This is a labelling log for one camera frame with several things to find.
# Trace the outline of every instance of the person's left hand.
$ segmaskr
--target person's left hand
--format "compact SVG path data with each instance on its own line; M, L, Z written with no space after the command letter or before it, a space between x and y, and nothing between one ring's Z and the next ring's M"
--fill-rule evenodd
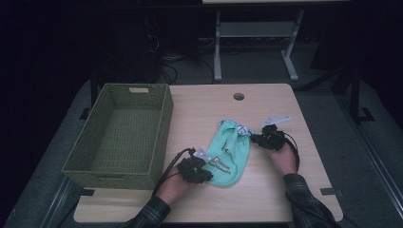
M186 192L199 185L198 183L184 181L182 175L178 174L178 172L177 166L173 167L167 177L174 176L165 180L157 192L157 197L168 205L171 205Z

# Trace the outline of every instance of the table top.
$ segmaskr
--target table top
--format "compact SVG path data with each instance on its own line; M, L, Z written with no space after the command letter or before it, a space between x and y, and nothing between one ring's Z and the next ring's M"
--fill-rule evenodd
M343 217L335 195L322 196L320 189L332 188L317 153L308 126L292 88L287 84L258 85L172 85L174 109L166 147L165 164L188 147L207 148L218 124L232 119L260 133L268 117L289 116L278 129L297 142L302 175L312 194L335 216ZM244 99L234 99L242 93ZM251 143L244 173L236 184L217 187L208 183L172 206L165 222L288 222L292 221L281 177L262 149ZM82 196L74 213L78 222L122 222L135 217L152 191L95 189L92 197Z
M202 0L204 4L235 4L235 3L321 3L348 2L350 0Z

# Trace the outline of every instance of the plaid sleeve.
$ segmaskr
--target plaid sleeve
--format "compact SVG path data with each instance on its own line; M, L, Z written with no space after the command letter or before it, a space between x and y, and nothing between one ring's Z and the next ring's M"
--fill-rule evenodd
M294 224L297 228L328 227L327 223L322 219L302 208L310 209L328 220L335 221L329 209L312 195L308 184L301 175L288 174L283 177L283 180L286 187L287 199L291 202Z
M121 228L160 227L171 208L162 199L153 197L139 214L122 224Z

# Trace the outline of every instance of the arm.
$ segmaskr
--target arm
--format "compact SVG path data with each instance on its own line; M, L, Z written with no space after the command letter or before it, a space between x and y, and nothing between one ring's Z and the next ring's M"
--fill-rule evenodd
M135 218L120 227L160 227L171 211L170 205L197 186L196 183L184 181L176 166L171 169L167 177L170 178L161 185L157 195L148 201Z
M326 222L307 212L304 208L314 211L314 213L318 213L330 221L335 221L332 213L326 206L311 194L305 179L297 174L296 158L290 145L285 143L279 151L269 149L265 149L265 151L283 178L286 187L286 196L291 202L291 210L296 227L328 227Z

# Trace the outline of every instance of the green wicker basket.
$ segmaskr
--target green wicker basket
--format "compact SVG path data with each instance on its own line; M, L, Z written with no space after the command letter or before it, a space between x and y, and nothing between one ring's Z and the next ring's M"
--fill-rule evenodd
M84 187L153 189L173 105L168 85L105 84L62 172Z

